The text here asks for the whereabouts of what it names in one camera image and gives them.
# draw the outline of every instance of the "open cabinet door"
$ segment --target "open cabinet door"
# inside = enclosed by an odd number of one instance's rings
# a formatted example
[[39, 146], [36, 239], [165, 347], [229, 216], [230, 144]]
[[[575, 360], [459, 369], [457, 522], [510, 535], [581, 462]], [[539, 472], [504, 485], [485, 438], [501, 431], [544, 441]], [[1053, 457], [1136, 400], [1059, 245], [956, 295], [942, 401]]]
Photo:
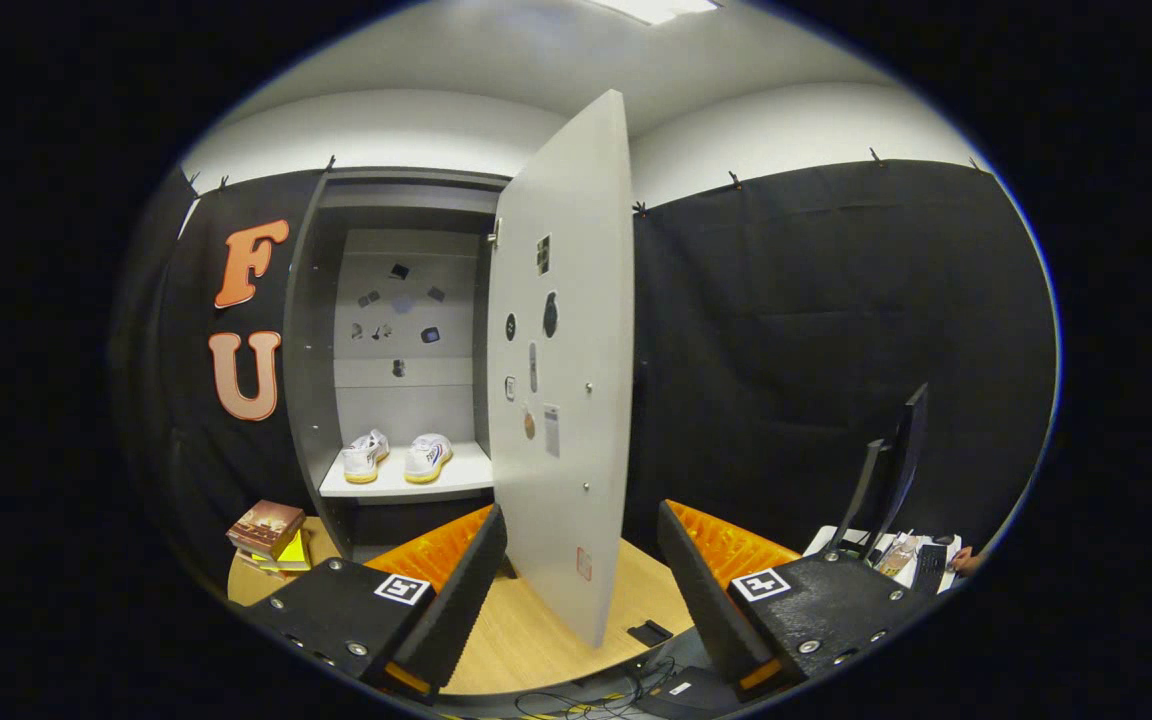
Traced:
[[631, 213], [626, 100], [611, 90], [500, 194], [490, 273], [488, 427], [507, 553], [593, 647], [626, 509]]

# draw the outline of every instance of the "sneaker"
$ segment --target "sneaker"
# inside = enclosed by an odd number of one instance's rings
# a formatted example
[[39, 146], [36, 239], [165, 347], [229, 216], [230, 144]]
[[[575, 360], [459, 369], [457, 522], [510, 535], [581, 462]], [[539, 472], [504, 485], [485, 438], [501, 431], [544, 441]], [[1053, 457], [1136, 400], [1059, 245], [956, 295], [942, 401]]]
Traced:
[[448, 460], [452, 460], [452, 442], [447, 438], [438, 433], [420, 435], [407, 452], [403, 478], [408, 483], [433, 483]]
[[389, 438], [380, 430], [371, 430], [344, 448], [344, 479], [349, 483], [371, 483], [380, 473], [380, 461], [389, 456]]

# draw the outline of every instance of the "computer monitor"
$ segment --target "computer monitor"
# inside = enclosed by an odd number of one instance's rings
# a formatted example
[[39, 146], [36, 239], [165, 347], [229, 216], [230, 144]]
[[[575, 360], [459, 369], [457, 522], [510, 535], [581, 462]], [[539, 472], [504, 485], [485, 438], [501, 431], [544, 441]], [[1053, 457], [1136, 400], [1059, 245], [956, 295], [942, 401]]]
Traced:
[[869, 525], [869, 541], [865, 544], [861, 560], [867, 559], [873, 552], [882, 533], [890, 528], [896, 518], [901, 503], [905, 501], [914, 476], [918, 470], [918, 458], [923, 453], [923, 442], [927, 437], [927, 382], [914, 392], [901, 409], [901, 418], [890, 438], [876, 439], [865, 450], [864, 467], [856, 483], [851, 502], [833, 538], [827, 544], [828, 550], [838, 550], [847, 529], [861, 511], [861, 507], [874, 505], [865, 502], [877, 497], [877, 506], [864, 515], [872, 516]]

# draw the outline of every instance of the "ceiling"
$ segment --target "ceiling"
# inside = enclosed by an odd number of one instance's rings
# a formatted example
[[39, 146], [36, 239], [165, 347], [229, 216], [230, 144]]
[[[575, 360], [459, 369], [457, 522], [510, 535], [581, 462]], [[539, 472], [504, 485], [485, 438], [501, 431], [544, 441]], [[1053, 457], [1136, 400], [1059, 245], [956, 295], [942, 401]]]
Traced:
[[571, 118], [608, 88], [630, 136], [728, 97], [808, 82], [897, 85], [788, 20], [730, 1], [659, 26], [584, 0], [433, 0], [326, 45], [220, 124], [319, 94], [440, 90]]

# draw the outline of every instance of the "keyboard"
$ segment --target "keyboard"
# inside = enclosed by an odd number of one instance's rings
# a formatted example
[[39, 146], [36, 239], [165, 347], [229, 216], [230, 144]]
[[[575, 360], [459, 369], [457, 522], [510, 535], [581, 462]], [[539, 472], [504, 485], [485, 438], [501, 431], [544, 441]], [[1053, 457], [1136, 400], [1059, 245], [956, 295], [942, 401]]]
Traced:
[[948, 547], [942, 544], [927, 543], [918, 548], [918, 566], [914, 569], [914, 589], [935, 594], [941, 589], [945, 578], [945, 562], [948, 560]]

